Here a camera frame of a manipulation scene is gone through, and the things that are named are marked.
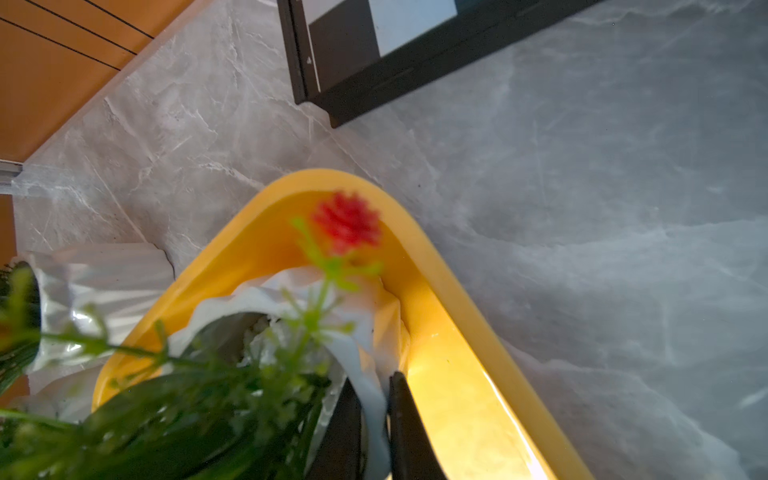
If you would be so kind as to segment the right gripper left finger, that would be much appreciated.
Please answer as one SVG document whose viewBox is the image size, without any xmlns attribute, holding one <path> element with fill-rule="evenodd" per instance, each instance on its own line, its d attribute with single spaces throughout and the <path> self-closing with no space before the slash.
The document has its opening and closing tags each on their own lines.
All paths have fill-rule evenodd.
<svg viewBox="0 0 768 480">
<path fill-rule="evenodd" d="M 351 382 L 346 380 L 305 479 L 360 479 L 361 459 L 362 407 Z"/>
</svg>

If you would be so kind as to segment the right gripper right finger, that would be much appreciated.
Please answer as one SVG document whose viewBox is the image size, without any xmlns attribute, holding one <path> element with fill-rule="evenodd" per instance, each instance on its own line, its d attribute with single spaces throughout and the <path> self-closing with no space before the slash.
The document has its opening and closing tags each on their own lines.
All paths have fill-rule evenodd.
<svg viewBox="0 0 768 480">
<path fill-rule="evenodd" d="M 405 375 L 389 381 L 389 430 L 394 480 L 446 480 L 419 415 Z"/>
</svg>

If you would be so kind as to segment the yellow plastic tray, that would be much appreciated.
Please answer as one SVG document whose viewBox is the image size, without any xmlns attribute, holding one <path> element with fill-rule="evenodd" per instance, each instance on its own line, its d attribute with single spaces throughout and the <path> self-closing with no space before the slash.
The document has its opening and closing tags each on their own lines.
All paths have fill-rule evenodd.
<svg viewBox="0 0 768 480">
<path fill-rule="evenodd" d="M 405 375 L 437 458 L 451 479 L 587 479 L 591 473 L 480 310 L 416 220 L 353 174 L 309 169 L 258 193 L 178 276 L 126 338 L 157 345 L 154 323 L 185 328 L 202 301 L 305 259 L 290 222 L 335 191 L 355 192 L 381 215 L 383 262 L 410 335 Z"/>
</svg>

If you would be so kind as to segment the potted plant red flowers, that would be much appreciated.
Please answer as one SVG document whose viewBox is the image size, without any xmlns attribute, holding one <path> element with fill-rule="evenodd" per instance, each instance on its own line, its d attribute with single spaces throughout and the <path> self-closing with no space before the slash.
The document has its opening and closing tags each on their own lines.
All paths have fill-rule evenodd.
<svg viewBox="0 0 768 480">
<path fill-rule="evenodd" d="M 112 343 L 104 323 L 47 333 L 31 324 L 31 275 L 12 270 L 1 303 L 1 358 L 34 344 L 73 344 L 77 355 L 121 354 L 141 368 L 120 378 L 117 393 L 79 422 L 19 410 L 1 413 L 5 479 L 300 479 L 330 387 L 325 353 L 350 321 L 334 322 L 347 296 L 380 267 L 361 262 L 377 247 L 380 213 L 356 192 L 337 191 L 310 216 L 292 220 L 298 245 L 318 270 L 306 297 L 281 288 L 257 345 L 242 341 L 225 359 L 194 340 L 173 352 L 161 322 L 156 343 Z"/>
</svg>

